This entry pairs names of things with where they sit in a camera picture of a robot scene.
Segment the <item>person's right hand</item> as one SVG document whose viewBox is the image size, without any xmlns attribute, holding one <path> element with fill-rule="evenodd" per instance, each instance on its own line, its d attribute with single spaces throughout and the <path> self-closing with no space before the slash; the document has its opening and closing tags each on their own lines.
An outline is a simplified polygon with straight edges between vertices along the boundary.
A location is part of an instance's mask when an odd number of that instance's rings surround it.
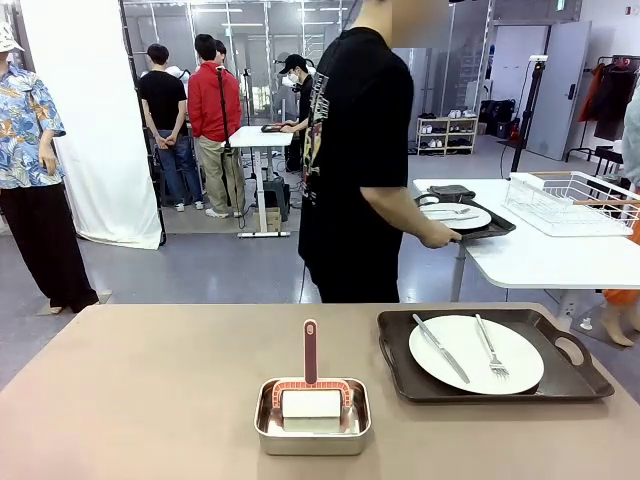
<svg viewBox="0 0 640 480">
<path fill-rule="evenodd" d="M 427 248 L 439 249 L 446 247 L 450 243 L 460 242 L 462 237 L 444 224 L 427 219 L 418 234 L 418 239 Z"/>
</svg>

